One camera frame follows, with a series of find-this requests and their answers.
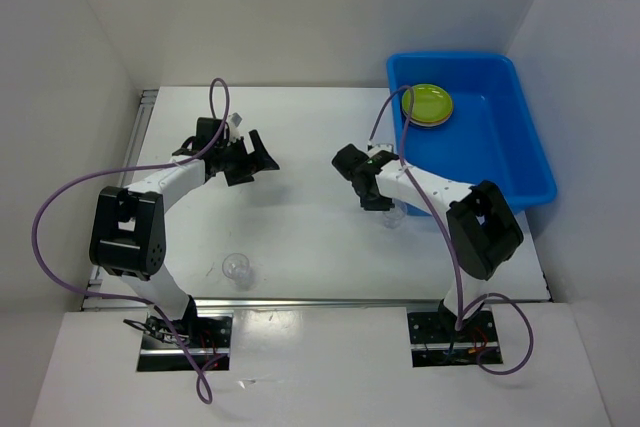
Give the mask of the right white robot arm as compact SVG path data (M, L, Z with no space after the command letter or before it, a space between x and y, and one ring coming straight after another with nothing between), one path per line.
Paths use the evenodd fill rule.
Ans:
M487 282L511 259L524 234L499 187L468 184L413 166L381 147L363 152L349 144L331 161L351 184L365 211L386 212L396 201L430 213L452 258L454 281L441 301L439 329L460 340L488 294Z

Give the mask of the green plate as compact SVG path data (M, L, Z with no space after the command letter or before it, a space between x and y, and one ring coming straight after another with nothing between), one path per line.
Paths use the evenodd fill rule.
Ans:
M437 118L451 116L454 103L450 94L433 84L417 84L402 95L403 113L416 118Z

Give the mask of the clear cup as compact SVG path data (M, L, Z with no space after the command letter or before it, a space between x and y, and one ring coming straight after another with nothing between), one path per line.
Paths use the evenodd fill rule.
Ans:
M242 253L229 254L222 262L222 272L238 289L247 290L253 283L253 268Z
M398 199L394 199L391 208L382 213L383 226L387 229L396 229L403 223L406 215L406 204Z

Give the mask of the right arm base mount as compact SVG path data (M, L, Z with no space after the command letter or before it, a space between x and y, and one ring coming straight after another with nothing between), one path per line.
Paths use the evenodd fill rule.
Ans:
M454 341L438 312L409 311L407 324L414 368L476 365L478 357L488 365L503 363L490 310L477 312Z

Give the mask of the orange plate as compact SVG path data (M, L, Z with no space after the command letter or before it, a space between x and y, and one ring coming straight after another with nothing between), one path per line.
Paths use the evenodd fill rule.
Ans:
M416 118L416 117L410 117L410 123L412 125L415 125L417 127L420 128L435 128L438 127L440 125L443 125L444 123L446 123L449 119L451 118L451 116L444 116L444 117L437 117L437 118Z

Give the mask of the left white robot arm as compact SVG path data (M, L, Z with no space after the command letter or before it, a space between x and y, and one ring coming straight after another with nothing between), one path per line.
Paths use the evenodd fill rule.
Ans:
M223 121L200 117L196 132L172 153L166 166L125 187L99 193L89 247L93 264L119 278L153 311L143 325L148 334L180 347L211 329L198 316L194 298L182 290L166 266L165 214L191 191L221 173L228 186L249 183L260 171L279 165L257 130L246 148L236 114Z

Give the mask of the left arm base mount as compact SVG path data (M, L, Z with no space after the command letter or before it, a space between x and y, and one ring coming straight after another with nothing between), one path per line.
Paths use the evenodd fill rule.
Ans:
M195 334L187 334L182 327L176 327L176 330L198 367L205 367L208 371L227 371L230 364L233 315L230 312L216 313L202 318L202 321L203 329ZM123 323L142 333L138 372L192 369L175 336L162 320L148 316L144 321L125 319Z

